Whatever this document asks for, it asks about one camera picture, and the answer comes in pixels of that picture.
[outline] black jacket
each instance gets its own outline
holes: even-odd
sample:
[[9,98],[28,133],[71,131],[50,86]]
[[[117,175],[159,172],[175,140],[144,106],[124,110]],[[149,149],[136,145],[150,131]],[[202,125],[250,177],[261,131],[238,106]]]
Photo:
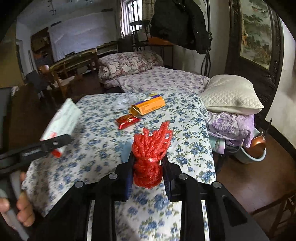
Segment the black jacket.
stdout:
[[203,13],[193,0],[156,0],[150,34],[200,54],[210,48]]

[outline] window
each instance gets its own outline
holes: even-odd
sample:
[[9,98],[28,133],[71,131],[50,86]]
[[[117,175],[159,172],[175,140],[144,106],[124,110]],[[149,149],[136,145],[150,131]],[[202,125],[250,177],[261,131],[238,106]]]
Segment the window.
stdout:
[[[129,24],[134,21],[142,20],[142,0],[127,0],[123,2],[123,27],[124,35],[133,32],[132,26]],[[140,30],[141,25],[137,25],[136,29]]]

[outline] pan handle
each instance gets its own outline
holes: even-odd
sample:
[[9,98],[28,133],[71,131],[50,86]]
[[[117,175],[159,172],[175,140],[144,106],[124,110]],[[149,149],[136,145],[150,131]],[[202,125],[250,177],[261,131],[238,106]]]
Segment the pan handle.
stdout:
[[263,137],[265,137],[267,135],[268,130],[269,130],[270,126],[271,126],[271,122],[272,122],[272,118],[270,119],[270,121],[268,123],[268,127],[267,127],[266,131],[263,133]]

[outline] ceiling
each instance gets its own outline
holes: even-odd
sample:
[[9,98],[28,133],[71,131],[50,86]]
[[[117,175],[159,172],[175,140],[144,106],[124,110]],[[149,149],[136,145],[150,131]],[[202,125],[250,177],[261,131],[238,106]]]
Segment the ceiling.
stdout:
[[53,19],[72,13],[79,9],[92,9],[99,6],[106,0],[92,0],[92,3],[85,0],[52,0],[56,14],[52,16],[52,9],[48,0],[34,0],[18,16],[17,20],[25,24],[31,30],[36,29]]

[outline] white quilted pillow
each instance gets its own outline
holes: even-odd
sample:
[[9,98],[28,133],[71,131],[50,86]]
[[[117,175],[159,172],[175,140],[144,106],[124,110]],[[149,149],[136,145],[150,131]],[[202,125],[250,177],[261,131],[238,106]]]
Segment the white quilted pillow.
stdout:
[[214,112],[252,115],[264,106],[257,97],[253,84],[244,77],[222,74],[210,79],[204,92],[199,94],[207,110]]

